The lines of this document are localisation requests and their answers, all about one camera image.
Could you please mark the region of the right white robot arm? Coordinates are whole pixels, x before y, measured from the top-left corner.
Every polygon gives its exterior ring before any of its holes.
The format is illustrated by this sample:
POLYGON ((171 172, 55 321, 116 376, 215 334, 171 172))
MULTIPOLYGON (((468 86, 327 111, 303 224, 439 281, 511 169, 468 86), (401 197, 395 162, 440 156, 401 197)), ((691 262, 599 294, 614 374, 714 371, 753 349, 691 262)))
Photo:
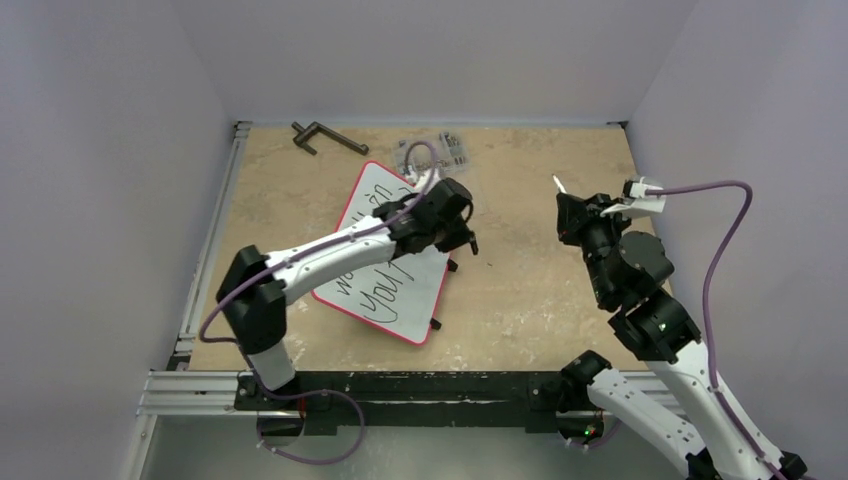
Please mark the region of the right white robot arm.
POLYGON ((595 299, 616 338, 673 395, 683 413, 632 386, 587 350, 560 372, 557 409, 592 405, 611 413, 686 479, 801 479, 802 458, 769 441, 709 364, 708 345, 686 308, 664 288, 674 266, 660 239, 630 231, 606 194, 558 193, 560 242, 580 249, 595 299))

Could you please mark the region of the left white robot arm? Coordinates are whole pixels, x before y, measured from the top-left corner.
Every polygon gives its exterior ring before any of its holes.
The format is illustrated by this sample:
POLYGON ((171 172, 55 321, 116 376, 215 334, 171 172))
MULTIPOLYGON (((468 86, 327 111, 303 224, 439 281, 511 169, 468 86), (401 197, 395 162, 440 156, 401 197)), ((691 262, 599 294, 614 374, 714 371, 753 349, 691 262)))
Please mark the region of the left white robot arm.
POLYGON ((275 409, 297 399, 296 370, 284 343, 289 305, 363 267, 429 247, 448 253, 474 246, 468 226, 473 209, 472 194, 458 181, 425 178, 407 195, 311 243, 268 254, 254 245, 239 250, 216 293, 213 312, 224 315, 260 382, 260 397, 275 409))

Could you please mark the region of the white whiteboard marker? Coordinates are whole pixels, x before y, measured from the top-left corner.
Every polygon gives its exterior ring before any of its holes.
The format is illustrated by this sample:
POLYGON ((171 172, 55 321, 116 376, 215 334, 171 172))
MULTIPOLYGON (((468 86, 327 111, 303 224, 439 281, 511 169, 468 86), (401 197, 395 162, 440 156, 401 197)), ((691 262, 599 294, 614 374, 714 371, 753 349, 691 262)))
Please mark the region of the white whiteboard marker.
POLYGON ((553 182, 555 183, 558 191, 562 194, 566 194, 567 190, 566 190, 564 184, 562 183, 562 181, 559 179, 559 177, 557 175, 553 174, 552 179, 553 179, 553 182))

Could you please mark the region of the red framed whiteboard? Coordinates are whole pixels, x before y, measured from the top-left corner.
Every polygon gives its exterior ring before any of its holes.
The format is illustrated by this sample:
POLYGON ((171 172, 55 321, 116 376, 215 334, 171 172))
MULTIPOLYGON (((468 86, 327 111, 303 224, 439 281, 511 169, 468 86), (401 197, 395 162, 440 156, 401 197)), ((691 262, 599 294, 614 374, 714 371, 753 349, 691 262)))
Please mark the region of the red framed whiteboard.
MULTIPOLYGON (((350 227, 376 206, 411 191, 412 187, 395 172, 368 161, 353 184, 336 228, 350 227)), ((448 253, 429 247, 419 254, 347 273, 317 287, 312 296, 383 332, 422 345, 430 334, 449 260, 448 253)))

